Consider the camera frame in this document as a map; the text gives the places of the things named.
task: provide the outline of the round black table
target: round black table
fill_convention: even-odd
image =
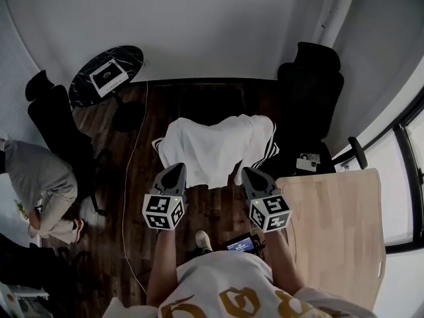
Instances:
[[[97,68],[108,62],[115,61],[126,71],[128,80],[119,85],[114,91],[104,97],[100,97],[89,75]],[[137,75],[143,65],[143,52],[136,46],[118,46],[100,53],[91,59],[75,76],[69,88],[69,99],[72,107],[89,107],[114,97],[119,108],[113,115],[112,124],[117,131],[131,132],[136,129],[144,116],[144,105],[139,101],[124,103],[118,95],[118,91],[129,86],[131,80]]]

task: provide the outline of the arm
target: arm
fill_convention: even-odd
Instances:
[[[28,214],[29,224],[36,230],[40,229],[40,219],[38,218],[38,214],[36,209],[33,209]]]
[[[277,288],[294,295],[305,286],[290,254],[289,246],[281,231],[264,234],[271,260],[272,278]]]
[[[159,307],[177,288],[175,231],[161,231],[156,242],[146,304]]]

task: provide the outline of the khaki pants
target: khaki pants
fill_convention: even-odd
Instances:
[[[62,217],[74,203],[76,197],[76,189],[67,193],[43,192],[40,229],[36,230],[32,226],[29,226],[29,235],[35,237],[38,234],[42,238],[52,236],[67,244],[75,242],[77,239],[77,230],[72,229],[74,221],[62,219]]]

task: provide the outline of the person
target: person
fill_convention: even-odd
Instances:
[[[196,244],[203,255],[176,267],[175,231],[161,231],[146,305],[123,307],[113,298],[103,318],[147,317],[375,317],[367,309],[305,285],[281,231],[264,234],[271,267],[246,252],[212,252],[207,234]]]
[[[29,219],[28,234],[67,244],[80,239],[84,221],[62,216],[77,197],[72,168],[44,147],[0,139],[0,174],[7,173]]]

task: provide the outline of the cable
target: cable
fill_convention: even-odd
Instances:
[[[146,290],[144,289],[143,285],[141,285],[141,283],[138,281],[137,277],[135,276],[134,270],[133,270],[133,268],[131,267],[130,261],[129,261],[128,256],[127,256],[127,250],[126,250],[126,248],[125,248],[125,238],[124,238],[124,218],[125,218],[125,203],[126,203],[126,200],[127,200],[127,176],[128,176],[128,168],[130,167],[131,159],[133,159],[133,155],[134,155],[135,149],[136,149],[136,147],[137,147],[138,138],[139,138],[139,136],[140,136],[141,129],[143,128],[144,120],[145,120],[145,118],[146,118],[146,113],[147,113],[147,98],[148,98],[148,81],[146,81],[146,89],[147,89],[147,92],[146,92],[146,103],[145,103],[145,105],[146,105],[146,106],[145,106],[145,108],[144,108],[143,121],[141,122],[140,129],[138,130],[138,134],[137,134],[137,138],[136,138],[136,140],[135,140],[134,148],[133,148],[133,150],[132,150],[132,152],[131,152],[130,160],[128,161],[127,170],[125,171],[125,184],[124,184],[124,208],[123,208],[123,210],[122,210],[122,242],[123,242],[123,245],[124,245],[124,254],[125,254],[125,259],[127,259],[127,263],[128,263],[128,266],[130,267],[131,273],[132,273],[132,275],[134,276],[134,278],[135,278],[135,280],[137,281],[137,283],[138,283],[138,284],[140,285],[140,287],[142,288],[142,290],[144,291],[144,293],[147,295]]]

